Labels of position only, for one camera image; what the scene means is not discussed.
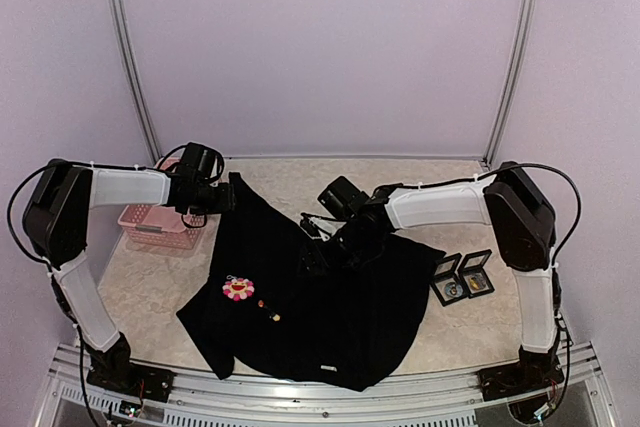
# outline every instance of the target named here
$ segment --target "black cable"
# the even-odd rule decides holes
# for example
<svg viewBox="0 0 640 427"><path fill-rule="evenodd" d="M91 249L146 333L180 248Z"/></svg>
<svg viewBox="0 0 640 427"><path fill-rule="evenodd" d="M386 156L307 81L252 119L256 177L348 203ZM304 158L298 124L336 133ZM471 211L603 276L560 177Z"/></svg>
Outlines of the black cable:
<svg viewBox="0 0 640 427"><path fill-rule="evenodd" d="M542 420L547 420L549 417L551 417L553 414L555 414L558 411L558 407L560 407L560 404L562 404L562 401L564 400L564 396L567 393L567 388L569 387L569 375L571 375L571 344L573 343L573 340L571 339L571 334L569 333L569 329L567 328L567 324L564 321L564 318L562 318L562 322L565 324L564 327L560 326L559 321L556 321L556 324L558 325L558 329L560 330L560 332L564 332L567 335L567 339L566 339L567 346L565 348L567 353L567 373L565 374L564 385L562 386L562 392L560 393L560 398L558 399L558 402L553 406L553 409L551 410L551 412L549 412L548 415L543 416Z"/></svg>
<svg viewBox="0 0 640 427"><path fill-rule="evenodd" d="M187 147L187 144L182 144L182 145L179 145L178 147L175 147L175 148L171 149L167 154L165 154L164 157L162 157L162 159L160 159L160 162L158 162L158 164L157 164L158 165L157 170L165 171L165 172L173 172L173 170L180 164L180 162L176 162L174 164L171 164L166 170L164 170L162 166L169 159L169 157L171 157L172 154L175 154L180 149L184 149L186 147ZM204 182L213 183L213 182L216 182L217 180L219 180L220 177L222 177L222 173L224 172L224 167L225 167L225 165L224 165L224 157L216 149L212 149L210 147L208 149L213 152L213 155L215 156L215 158L217 160L217 162L216 162L216 173L215 173L215 175L213 175L211 177L207 177L206 179L204 179Z"/></svg>
<svg viewBox="0 0 640 427"><path fill-rule="evenodd" d="M182 225L184 225L187 229L202 229L204 227L207 226L207 221L208 221L208 217L207 215L202 215L202 216L195 216L192 215L192 217L196 218L196 217L204 217L204 221L202 222L202 225L193 225L190 224L189 222L187 222L186 220L184 220L184 214L180 215L180 220L182 220Z"/></svg>
<svg viewBox="0 0 640 427"><path fill-rule="evenodd" d="M78 329L78 338L80 339L80 387L82 388L82 399L84 400L84 406L87 409L87 414L89 414L89 418L95 427L100 427L98 421L93 416L93 411L91 410L91 405L89 405L89 396L87 395L87 386L84 381L84 337L82 336L82 328L79 325L76 326Z"/></svg>
<svg viewBox="0 0 640 427"><path fill-rule="evenodd" d="M187 144L182 144L182 145L179 145L178 147L175 147L174 149L171 149L167 154L165 154L164 157L162 157L162 159L160 159L160 162L158 162L158 167L157 167L158 170L162 170L162 166L167 161L167 159L171 157L172 154L175 154L180 149L184 149L186 147L187 147Z"/></svg>
<svg viewBox="0 0 640 427"><path fill-rule="evenodd" d="M476 182L476 181L479 181L479 180L484 180L487 177L491 177L492 175L501 174L502 172L507 172L507 171L515 170L515 169L540 169L540 170L546 170L546 171L549 171L549 172L553 172L554 174L559 175L564 180L566 180L567 183L573 189L573 193L575 194L575 197L576 197L576 216L575 216L575 219L573 221L573 224L571 224L571 227L569 228L569 230L567 231L566 235L560 241L560 243L558 244L558 247L556 248L555 252L553 253L553 257L551 258L551 264L553 265L553 264L556 263L556 258L558 257L558 254L560 253L562 248L565 246L565 244L567 243L569 238L571 238L571 236L575 232L576 228L578 227L578 223L580 222L580 218L582 217L582 197L580 197L580 192L578 191L578 187L576 186L576 184L573 181L573 179L571 179L571 177L569 177L566 173L564 173L560 169L556 169L555 167L551 167L551 166L545 165L545 164L537 164L537 163L525 162L525 163L522 163L522 164L509 165L507 167L502 167L502 168L499 168L499 169L496 169L496 170L492 170L490 172L486 172L486 173L484 173L482 175L479 175L477 178L476 177L464 177L464 178L460 178L460 179L446 180L444 182L437 182L435 184L424 184L424 185L389 184L389 185L386 185L386 186L383 185L382 187L397 186L397 187L402 188L402 189L412 189L412 190L432 189L432 188L435 188L435 187L445 187L447 185L452 185L452 184L457 184L457 183L462 183L462 182Z"/></svg>

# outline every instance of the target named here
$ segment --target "metal frame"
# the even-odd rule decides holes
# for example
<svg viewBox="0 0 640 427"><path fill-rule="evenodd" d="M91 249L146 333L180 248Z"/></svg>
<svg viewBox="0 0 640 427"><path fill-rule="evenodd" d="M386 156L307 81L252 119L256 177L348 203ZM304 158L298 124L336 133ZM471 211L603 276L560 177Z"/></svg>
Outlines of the metal frame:
<svg viewBox="0 0 640 427"><path fill-rule="evenodd" d="M516 38L511 50L511 57L509 59L509 68L507 70L507 78L505 79L504 86L502 88L502 96L500 98L500 107L498 108L498 114L491 130L491 137L489 138L489 144L485 151L485 161L489 166L493 164L502 141L504 129L507 124L507 118L509 117L509 111L511 110L511 104L513 103L513 96L518 84L518 77L520 76L520 68L522 66L522 60L524 59L524 52L527 47L527 39L529 37L529 29L531 27L531 20L533 18L533 10L536 0L522 0L520 4L520 15L518 17L518 27L516 30Z"/></svg>
<svg viewBox="0 0 640 427"><path fill-rule="evenodd" d="M158 138L151 121L151 115L149 114L149 109L147 108L147 103L142 93L140 75L138 74L138 67L133 55L133 47L127 28L124 3L123 0L109 0L109 5L111 7L111 16L113 17L118 46L127 74L127 80L129 81L129 87L131 88L136 114L140 122L140 127L142 128L142 134L147 146L147 151L149 152L149 157L151 157L151 160L155 163L162 157L162 150L160 149Z"/></svg>
<svg viewBox="0 0 640 427"><path fill-rule="evenodd" d="M162 150L160 149L158 138L153 128L153 123L149 109L145 102L145 98L142 92L142 86L140 83L140 75L133 55L133 47L129 36L127 27L127 20L125 15L124 1L123 0L109 0L111 6L111 14L113 16L113 22L116 29L116 37L118 39L118 45L120 53L122 55L127 79L133 95L134 105L136 108L136 114L140 125L142 127L142 133L144 135L145 144L149 155L155 162L160 159ZM522 60L524 58L524 52L527 44L527 38L531 25L531 19L533 17L535 0L522 0L520 5L520 13L518 16L518 24L516 29L516 37L511 50L511 56L509 59L509 67L507 69L507 75L505 83L502 89L500 105L498 107L498 113L493 123L489 143L481 157L483 163L489 167L495 160L502 136L504 134L509 111L511 110L511 104L513 102L513 96L518 83L518 77L520 75L520 68ZM438 158L443 159L460 159L460 160L477 160L478 156L465 157L447 157L442 156Z"/></svg>
<svg viewBox="0 0 640 427"><path fill-rule="evenodd" d="M61 399L83 404L79 356L75 347L60 345L49 368L34 412L33 426L50 427ZM559 355L566 368L564 349ZM320 383L293 383L263 376L233 375L218 380L211 372L172 367L176 373L167 404L146 401L144 425L183 427L367 427L476 425L475 411L503 404L484 402L477 369L391 376L365 392L353 392ZM571 347L570 383L585 382L599 427L618 425L600 364L590 343ZM130 397L88 386L89 402L99 411L113 410ZM514 397L510 401L525 398Z"/></svg>

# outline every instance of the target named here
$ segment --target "lavender wall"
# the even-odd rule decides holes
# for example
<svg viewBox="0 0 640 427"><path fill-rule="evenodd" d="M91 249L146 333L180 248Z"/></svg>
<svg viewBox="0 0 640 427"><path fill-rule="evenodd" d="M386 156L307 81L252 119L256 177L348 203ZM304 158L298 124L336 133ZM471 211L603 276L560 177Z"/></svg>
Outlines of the lavender wall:
<svg viewBox="0 0 640 427"><path fill-rule="evenodd" d="M561 255L574 335L593 340L624 426L640 425L640 0L538 0L499 156L574 177L584 219ZM560 233L574 202L540 178Z"/></svg>
<svg viewBox="0 0 640 427"><path fill-rule="evenodd" d="M0 58L1 208L54 156L146 161L106 0L0 0ZM96 212L91 222L96 275L118 236L117 213ZM26 425L71 329L44 269L23 258L4 222L0 250L0 423Z"/></svg>
<svg viewBox="0 0 640 427"><path fill-rule="evenodd" d="M520 0L125 0L160 141L484 153Z"/></svg>

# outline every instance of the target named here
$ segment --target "metal base plate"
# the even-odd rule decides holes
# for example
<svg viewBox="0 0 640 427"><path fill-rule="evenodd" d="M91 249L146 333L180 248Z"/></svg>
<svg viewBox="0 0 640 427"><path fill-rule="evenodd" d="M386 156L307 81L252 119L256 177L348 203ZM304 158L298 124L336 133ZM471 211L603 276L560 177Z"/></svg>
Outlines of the metal base plate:
<svg viewBox="0 0 640 427"><path fill-rule="evenodd" d="M564 349L559 351L558 357L566 367ZM67 345L58 348L29 425L51 427L58 418L57 411L67 402L77 404L84 414L78 363L77 348ZM88 355L85 355L85 365L89 365ZM176 375L169 402L145 401L145 410L138 423L175 427L281 427L283 424L295 427L318 427L320 424L323 427L411 427L424 423L426 427L431 422L431 427L444 427L448 419L449 427L468 427L476 425L475 414L494 408L511 419L507 404L542 394L526 393L508 401L484 402L476 368L391 376L365 392L263 376L232 375L226 380L218 380L212 372L176 366L167 368ZM571 347L570 386L578 386L582 389L580 392L587 392L579 398L581 403L590 406L586 411L590 422L581 423L577 419L576 425L619 425L598 359L588 343ZM87 386L87 394L91 408L103 413L110 408L116 412L122 401L135 400L135 397L131 399L94 386ZM571 389L567 396L563 410L571 406ZM562 419L565 414L559 415L557 418ZM502 425L480 421L477 424Z"/></svg>
<svg viewBox="0 0 640 427"><path fill-rule="evenodd" d="M132 365L133 375L138 380L134 387L123 389L119 386L114 386L108 379L103 379L91 371L89 371L89 375L87 375L87 383L119 394L166 403L171 393L175 374L170 370L160 369L158 367L139 364Z"/></svg>

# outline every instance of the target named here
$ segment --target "pink plastic basket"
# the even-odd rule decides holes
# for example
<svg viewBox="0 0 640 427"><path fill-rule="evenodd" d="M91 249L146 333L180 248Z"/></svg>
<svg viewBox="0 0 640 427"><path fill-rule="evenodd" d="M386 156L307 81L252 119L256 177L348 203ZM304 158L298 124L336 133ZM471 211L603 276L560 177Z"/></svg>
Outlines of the pink plastic basket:
<svg viewBox="0 0 640 427"><path fill-rule="evenodd" d="M164 167L178 160L168 159ZM204 224L203 216L185 215L184 220L194 226ZM193 249L202 230L186 227L179 213L157 205L129 205L120 214L118 224L134 242L176 249Z"/></svg>

